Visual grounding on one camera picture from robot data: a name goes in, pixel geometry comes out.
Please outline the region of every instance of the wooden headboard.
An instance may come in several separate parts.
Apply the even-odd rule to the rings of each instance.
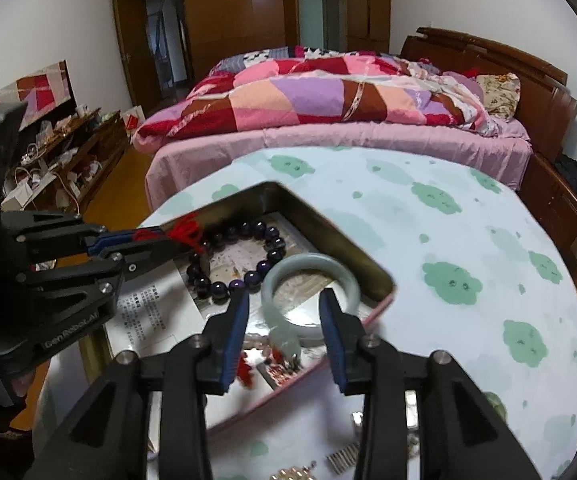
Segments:
[[[533,149],[555,160],[569,126],[577,115],[577,101],[566,88],[568,75],[543,59],[516,48],[441,28],[420,27],[409,36],[401,57],[427,57],[444,71],[478,68],[481,74],[517,74],[521,98],[515,117],[526,127]]]

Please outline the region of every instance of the bed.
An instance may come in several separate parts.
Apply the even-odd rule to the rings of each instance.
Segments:
[[[237,133],[156,142],[146,175],[146,192],[154,210],[169,197],[235,158],[262,148],[287,146],[365,146],[436,156],[476,168],[518,189],[532,153],[555,160],[577,113],[566,88],[567,75],[542,59],[513,47],[459,32],[419,28],[400,54],[409,60],[430,59],[443,71],[477,69],[482,74],[516,74],[521,98],[515,120],[501,124],[497,136],[477,135],[452,126],[345,122],[258,128]],[[151,151],[153,140],[137,136],[134,145]]]

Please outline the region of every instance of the round table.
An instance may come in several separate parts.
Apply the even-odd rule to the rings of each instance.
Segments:
[[[144,225],[161,224],[259,182],[281,182],[334,222],[395,280],[380,334],[399,350],[448,350],[543,478],[577,449],[577,292],[550,238],[517,195],[483,173],[367,148],[261,150],[193,184]],[[328,368],[210,438],[214,476],[266,480],[353,442],[361,397]],[[409,478],[418,478],[412,460]],[[344,474],[350,478],[351,472]]]

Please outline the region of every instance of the pink pillow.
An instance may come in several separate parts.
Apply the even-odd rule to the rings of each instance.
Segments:
[[[454,77],[458,83],[461,83],[474,93],[482,103],[484,102],[484,90],[481,89],[481,86],[479,86],[474,79],[469,79],[459,72],[444,72],[442,75]]]

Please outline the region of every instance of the patchwork quilt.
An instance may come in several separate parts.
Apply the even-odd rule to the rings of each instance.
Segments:
[[[222,60],[186,100],[149,118],[138,135],[176,140],[350,121],[497,135],[497,124],[468,88],[419,63],[376,53],[285,49]],[[281,57],[289,54],[301,57]]]

